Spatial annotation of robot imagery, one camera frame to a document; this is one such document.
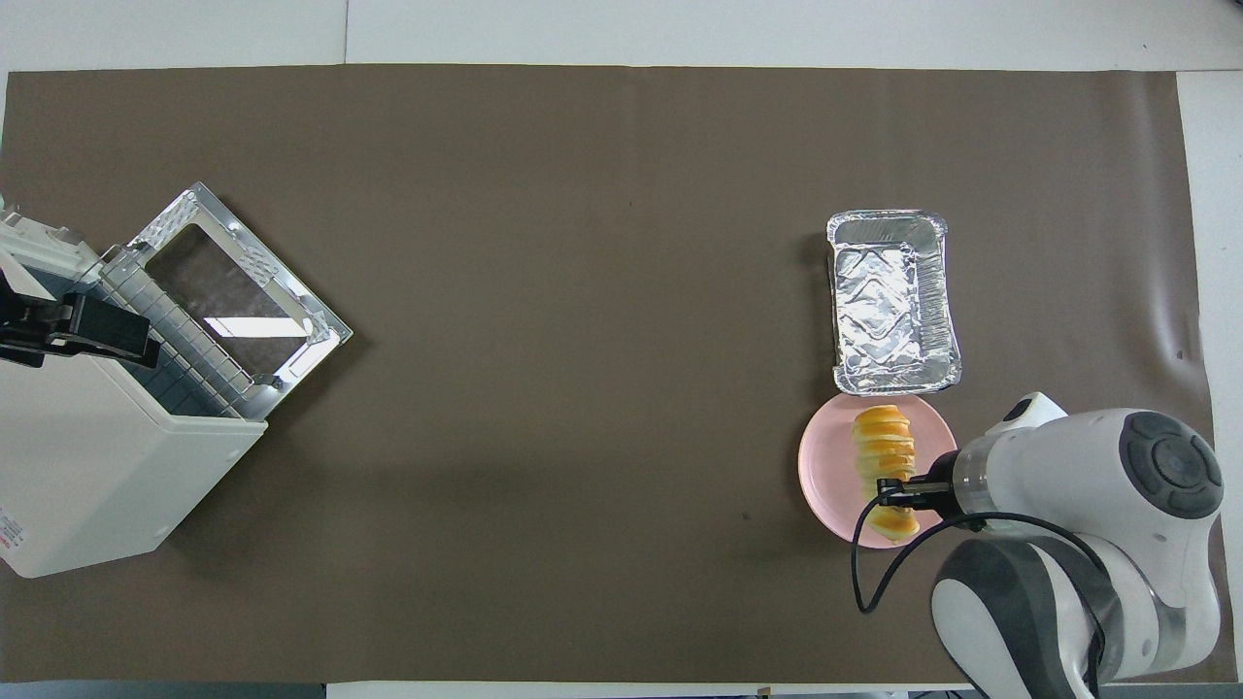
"bread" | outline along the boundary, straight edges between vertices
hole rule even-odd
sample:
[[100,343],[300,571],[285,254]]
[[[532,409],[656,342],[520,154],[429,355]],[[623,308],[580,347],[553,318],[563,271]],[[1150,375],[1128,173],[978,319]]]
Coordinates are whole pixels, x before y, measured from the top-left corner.
[[910,507],[879,506],[868,512],[868,526],[885,539],[897,544],[919,534],[920,522]]
[[[876,479],[896,478],[909,480],[915,475],[915,440],[911,422],[897,405],[873,405],[859,413],[850,425],[855,444],[855,470],[863,479],[868,500],[876,496]],[[910,507],[880,505],[868,515],[868,526],[899,542],[920,530],[915,511]]]

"brown paper sheet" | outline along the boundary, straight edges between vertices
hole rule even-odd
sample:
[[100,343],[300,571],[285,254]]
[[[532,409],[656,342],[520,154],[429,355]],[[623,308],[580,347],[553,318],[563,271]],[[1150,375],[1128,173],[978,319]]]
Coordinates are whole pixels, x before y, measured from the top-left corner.
[[[863,617],[796,479],[844,209],[948,221],[960,442],[1034,389],[1211,433],[1172,75],[63,72],[7,104],[29,216],[103,250],[203,180],[358,332],[157,552],[0,571],[7,680],[960,682],[927,611],[960,535]],[[1236,678],[1229,618],[1178,679]]]

